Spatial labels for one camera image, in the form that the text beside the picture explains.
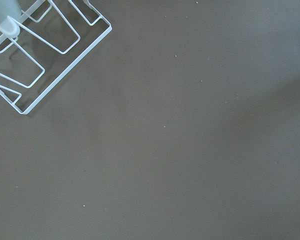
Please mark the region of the grey cup on rack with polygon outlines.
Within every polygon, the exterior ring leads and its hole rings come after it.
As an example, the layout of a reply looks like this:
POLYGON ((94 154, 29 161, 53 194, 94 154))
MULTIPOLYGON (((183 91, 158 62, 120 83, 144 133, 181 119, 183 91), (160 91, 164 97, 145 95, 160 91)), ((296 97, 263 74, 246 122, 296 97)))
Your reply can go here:
POLYGON ((17 22, 22 15, 21 7, 17 0, 0 0, 0 32, 9 39, 20 34, 17 22))

